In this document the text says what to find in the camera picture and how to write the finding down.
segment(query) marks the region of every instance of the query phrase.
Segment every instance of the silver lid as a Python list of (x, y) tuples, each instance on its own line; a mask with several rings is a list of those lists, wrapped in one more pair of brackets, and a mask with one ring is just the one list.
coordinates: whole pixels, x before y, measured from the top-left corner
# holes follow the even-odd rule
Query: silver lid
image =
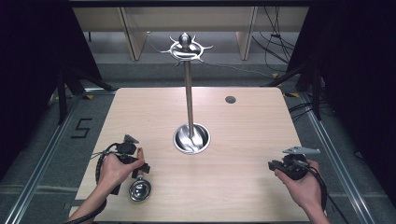
[(138, 178), (129, 188), (129, 196), (134, 202), (141, 202), (147, 199), (150, 193), (151, 185), (142, 177)]

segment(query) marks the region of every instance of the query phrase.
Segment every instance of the aluminum rail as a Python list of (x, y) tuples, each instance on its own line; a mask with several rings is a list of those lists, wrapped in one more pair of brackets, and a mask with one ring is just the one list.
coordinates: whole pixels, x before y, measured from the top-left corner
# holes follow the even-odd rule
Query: aluminum rail
[(46, 149), (44, 150), (43, 155), (41, 156), (37, 166), (35, 167), (32, 175), (30, 176), (29, 180), (27, 181), (26, 185), (24, 186), (21, 195), (19, 196), (18, 200), (14, 203), (11, 210), (7, 215), (7, 219), (5, 221), (6, 224), (16, 224), (20, 223), (21, 219), (26, 212), (26, 209), (32, 201), (33, 196), (35, 195), (35, 190), (41, 180), (41, 177), (47, 170), (48, 165), (53, 157), (56, 148), (64, 135), (65, 128), (70, 122), (70, 117), (73, 114), (78, 102), (80, 101), (81, 96), (76, 96), (70, 106), (69, 106), (69, 113), (67, 114), (64, 122), (58, 125), (54, 134), (52, 135), (51, 139), (49, 140), (49, 144), (47, 145)]

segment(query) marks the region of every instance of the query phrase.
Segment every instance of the metal stand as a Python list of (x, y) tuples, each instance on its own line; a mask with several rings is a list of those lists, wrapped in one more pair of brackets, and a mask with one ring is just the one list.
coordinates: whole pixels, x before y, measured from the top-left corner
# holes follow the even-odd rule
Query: metal stand
[(175, 41), (171, 38), (174, 44), (168, 51), (162, 53), (169, 53), (178, 60), (178, 63), (183, 62), (186, 85), (186, 99), (187, 99), (187, 114), (189, 118), (188, 124), (180, 126), (174, 134), (175, 147), (186, 154), (197, 154), (204, 151), (210, 142), (210, 134), (206, 127), (201, 124), (194, 123), (192, 114), (192, 78), (191, 78), (191, 61), (200, 60), (201, 55), (205, 49), (200, 44), (194, 41), (189, 35), (184, 33)]

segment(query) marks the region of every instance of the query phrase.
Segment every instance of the human hand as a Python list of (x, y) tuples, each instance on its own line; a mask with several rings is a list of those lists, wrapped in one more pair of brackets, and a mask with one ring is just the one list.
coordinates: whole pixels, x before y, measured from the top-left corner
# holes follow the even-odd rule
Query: human hand
[[(307, 162), (309, 166), (319, 171), (316, 161), (307, 160)], [(311, 173), (300, 180), (292, 180), (280, 170), (275, 170), (275, 175), (285, 184), (291, 198), (304, 210), (321, 207), (320, 185)]]
[(145, 163), (144, 159), (130, 164), (122, 163), (114, 153), (108, 154), (103, 160), (98, 185), (106, 185), (114, 189), (121, 184), (129, 174)]

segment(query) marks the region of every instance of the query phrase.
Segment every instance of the black panel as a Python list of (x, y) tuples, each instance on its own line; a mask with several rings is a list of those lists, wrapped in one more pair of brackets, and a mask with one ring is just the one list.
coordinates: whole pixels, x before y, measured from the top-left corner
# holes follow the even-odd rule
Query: black panel
[(72, 9), (25, 3), (0, 1), (0, 179), (26, 147), (61, 66), (100, 78)]
[(396, 206), (394, 8), (350, 1), (323, 75), (336, 113)]

